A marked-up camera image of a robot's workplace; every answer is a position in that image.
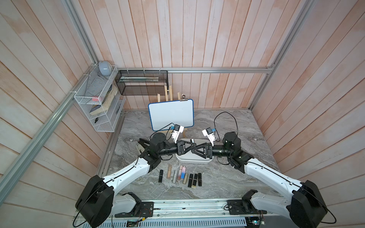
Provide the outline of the white storage box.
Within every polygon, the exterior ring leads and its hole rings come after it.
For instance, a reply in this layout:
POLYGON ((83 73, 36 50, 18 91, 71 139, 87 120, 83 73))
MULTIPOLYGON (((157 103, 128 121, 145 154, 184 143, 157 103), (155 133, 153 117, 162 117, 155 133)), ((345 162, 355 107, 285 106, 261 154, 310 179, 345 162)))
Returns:
MULTIPOLYGON (((197 145, 202 143, 210 143, 209 140, 205 139, 194 139, 194 141, 197 145)), ((212 159, 203 159, 199 156, 178 156, 177 154, 175 156, 182 163, 208 164, 212 161, 212 159)))

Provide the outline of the black lipstick tube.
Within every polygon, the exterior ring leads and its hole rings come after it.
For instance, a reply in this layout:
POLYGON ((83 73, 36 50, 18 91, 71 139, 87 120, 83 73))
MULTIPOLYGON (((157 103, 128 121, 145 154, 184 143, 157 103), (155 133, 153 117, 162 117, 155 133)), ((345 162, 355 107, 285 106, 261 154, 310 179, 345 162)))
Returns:
POLYGON ((198 173, 198 186, 202 186, 202 173, 198 173))

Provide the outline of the gold black square lipstick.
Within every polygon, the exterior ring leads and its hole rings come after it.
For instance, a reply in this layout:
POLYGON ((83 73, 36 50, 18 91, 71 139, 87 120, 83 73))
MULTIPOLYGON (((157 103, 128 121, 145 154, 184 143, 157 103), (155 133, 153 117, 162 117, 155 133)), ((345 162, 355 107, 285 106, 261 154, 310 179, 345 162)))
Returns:
POLYGON ((192 188, 196 188, 197 182, 198 182, 198 174, 195 173, 194 178, 193 178, 193 182, 192 182, 192 188))

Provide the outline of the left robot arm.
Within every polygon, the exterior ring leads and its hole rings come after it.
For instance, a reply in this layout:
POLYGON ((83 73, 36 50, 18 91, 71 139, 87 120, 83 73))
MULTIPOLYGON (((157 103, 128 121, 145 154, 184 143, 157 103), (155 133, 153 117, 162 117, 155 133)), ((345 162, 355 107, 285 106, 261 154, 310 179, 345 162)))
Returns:
POLYGON ((76 202, 78 214, 92 228, 101 225, 112 213, 129 213, 137 208, 139 198, 127 193, 121 200, 114 197, 128 184, 155 169, 163 155, 184 155, 196 146, 195 141, 174 140, 169 142, 165 134, 156 133, 150 140, 140 139, 144 148, 137 159, 125 168, 105 176, 89 179, 76 202))

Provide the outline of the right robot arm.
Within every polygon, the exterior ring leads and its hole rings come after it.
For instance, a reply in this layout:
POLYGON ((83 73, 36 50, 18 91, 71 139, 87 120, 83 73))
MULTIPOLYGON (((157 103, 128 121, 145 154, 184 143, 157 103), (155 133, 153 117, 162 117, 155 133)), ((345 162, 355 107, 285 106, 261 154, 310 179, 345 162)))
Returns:
POLYGON ((280 194, 276 197, 257 190, 248 192, 243 199, 255 209, 287 217, 299 228, 316 228, 330 213, 315 183, 301 182, 268 167, 241 148, 241 140, 235 132, 226 133, 222 144, 213 142, 214 134, 209 137, 209 142, 193 144, 186 150, 202 158, 227 157, 233 168, 262 181, 280 194))

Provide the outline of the pink blue lipstick tube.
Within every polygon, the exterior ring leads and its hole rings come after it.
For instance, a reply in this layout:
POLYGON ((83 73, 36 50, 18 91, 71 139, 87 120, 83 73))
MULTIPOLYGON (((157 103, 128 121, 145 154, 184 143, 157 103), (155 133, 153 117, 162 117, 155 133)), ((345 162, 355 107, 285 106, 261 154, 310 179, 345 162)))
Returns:
POLYGON ((186 167, 183 166, 182 167, 182 173, 181 173, 181 180, 183 180, 185 178, 185 172, 186 172, 186 167))

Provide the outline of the pink frosted lipstick tube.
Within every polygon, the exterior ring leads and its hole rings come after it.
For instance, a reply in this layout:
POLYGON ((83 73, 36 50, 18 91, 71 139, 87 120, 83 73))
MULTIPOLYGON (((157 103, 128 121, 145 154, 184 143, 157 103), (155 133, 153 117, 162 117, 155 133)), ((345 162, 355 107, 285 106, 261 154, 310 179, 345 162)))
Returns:
POLYGON ((179 167, 179 171, 178 171, 178 175, 177 175, 177 181, 180 181, 180 179, 181 179, 182 169, 183 169, 183 166, 182 166, 182 165, 180 165, 180 167, 179 167))

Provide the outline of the gold lipstick tube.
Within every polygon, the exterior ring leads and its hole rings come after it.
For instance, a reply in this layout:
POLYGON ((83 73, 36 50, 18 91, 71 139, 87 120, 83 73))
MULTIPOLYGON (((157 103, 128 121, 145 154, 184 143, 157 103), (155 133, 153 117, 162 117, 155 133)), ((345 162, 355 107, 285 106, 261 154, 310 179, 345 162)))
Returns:
POLYGON ((185 176, 184 176, 184 179, 183 179, 183 184, 186 184, 187 183, 188 178, 189 178, 189 174, 186 173, 185 176))

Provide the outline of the beige lipstick tube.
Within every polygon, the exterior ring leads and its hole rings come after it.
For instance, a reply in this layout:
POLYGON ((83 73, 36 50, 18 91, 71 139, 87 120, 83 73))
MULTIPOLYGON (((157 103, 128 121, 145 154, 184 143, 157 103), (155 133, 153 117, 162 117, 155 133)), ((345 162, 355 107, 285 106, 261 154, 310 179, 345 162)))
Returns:
POLYGON ((167 171, 167 179, 170 179, 171 178, 171 173, 172 173, 172 165, 169 164, 168 165, 168 171, 167 171))

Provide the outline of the silver lipstick tube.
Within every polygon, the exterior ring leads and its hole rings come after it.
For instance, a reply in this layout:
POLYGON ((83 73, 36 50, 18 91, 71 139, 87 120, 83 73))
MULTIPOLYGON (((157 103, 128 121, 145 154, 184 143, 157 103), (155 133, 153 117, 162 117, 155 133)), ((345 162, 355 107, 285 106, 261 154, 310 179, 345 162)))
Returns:
POLYGON ((177 170, 175 170, 175 171, 174 171, 174 175, 173 175, 173 183, 176 183, 177 176, 178 176, 178 171, 177 171, 177 170))

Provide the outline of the black lipstick gold band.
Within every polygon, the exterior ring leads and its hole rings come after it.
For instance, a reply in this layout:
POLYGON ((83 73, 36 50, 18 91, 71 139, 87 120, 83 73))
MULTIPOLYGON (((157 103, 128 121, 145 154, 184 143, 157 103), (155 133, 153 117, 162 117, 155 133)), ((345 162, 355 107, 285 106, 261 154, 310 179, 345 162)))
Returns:
POLYGON ((189 181, 188 181, 188 188, 192 187, 194 175, 191 173, 189 174, 189 181))

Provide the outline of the black lipstick silver band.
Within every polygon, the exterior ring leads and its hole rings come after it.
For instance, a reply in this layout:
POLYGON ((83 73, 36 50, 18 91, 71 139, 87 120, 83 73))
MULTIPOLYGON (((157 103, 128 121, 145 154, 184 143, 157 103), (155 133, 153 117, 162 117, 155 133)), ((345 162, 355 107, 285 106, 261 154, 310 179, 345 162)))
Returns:
POLYGON ((163 170, 160 170, 158 182, 162 183, 162 180, 163 180, 163 170))

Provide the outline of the blue framed whiteboard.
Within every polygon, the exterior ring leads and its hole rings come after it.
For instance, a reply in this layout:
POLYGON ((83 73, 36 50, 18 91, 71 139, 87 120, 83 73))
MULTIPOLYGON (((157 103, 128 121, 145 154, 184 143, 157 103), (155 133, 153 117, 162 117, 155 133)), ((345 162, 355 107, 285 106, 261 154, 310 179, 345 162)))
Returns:
POLYGON ((183 127, 194 126, 194 101, 192 99, 151 103, 148 105, 153 131, 167 130, 171 123, 183 127))

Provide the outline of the metal binder clip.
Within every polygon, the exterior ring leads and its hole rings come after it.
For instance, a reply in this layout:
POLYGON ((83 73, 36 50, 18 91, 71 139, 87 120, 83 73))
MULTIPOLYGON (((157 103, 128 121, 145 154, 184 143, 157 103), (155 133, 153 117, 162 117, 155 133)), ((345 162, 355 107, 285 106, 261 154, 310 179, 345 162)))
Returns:
POLYGON ((186 98, 185 94, 181 94, 181 99, 180 101, 187 101, 188 99, 186 98))

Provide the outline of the black mesh basket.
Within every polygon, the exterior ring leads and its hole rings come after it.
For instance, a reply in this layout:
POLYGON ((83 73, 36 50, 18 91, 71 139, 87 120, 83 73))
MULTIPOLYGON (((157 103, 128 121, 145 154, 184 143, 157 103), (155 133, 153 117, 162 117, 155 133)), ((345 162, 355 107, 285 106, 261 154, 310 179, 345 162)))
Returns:
POLYGON ((119 70, 115 82, 123 96, 164 95, 171 87, 164 70, 119 70))

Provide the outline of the grey round speaker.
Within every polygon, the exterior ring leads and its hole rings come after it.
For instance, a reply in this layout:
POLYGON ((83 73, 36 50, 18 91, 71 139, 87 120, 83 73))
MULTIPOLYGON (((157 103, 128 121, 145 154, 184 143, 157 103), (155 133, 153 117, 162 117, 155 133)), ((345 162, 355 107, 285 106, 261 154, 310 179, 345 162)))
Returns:
POLYGON ((103 76, 109 77, 112 74, 113 68, 108 61, 99 62, 98 67, 103 76))

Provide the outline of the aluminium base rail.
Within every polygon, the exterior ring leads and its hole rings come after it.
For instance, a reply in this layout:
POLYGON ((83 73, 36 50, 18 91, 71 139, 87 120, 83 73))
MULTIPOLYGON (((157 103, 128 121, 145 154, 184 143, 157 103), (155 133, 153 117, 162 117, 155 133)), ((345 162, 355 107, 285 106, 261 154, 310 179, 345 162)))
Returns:
POLYGON ((102 228, 294 228, 273 212, 231 214, 228 199, 145 200, 136 216, 109 216, 102 228))

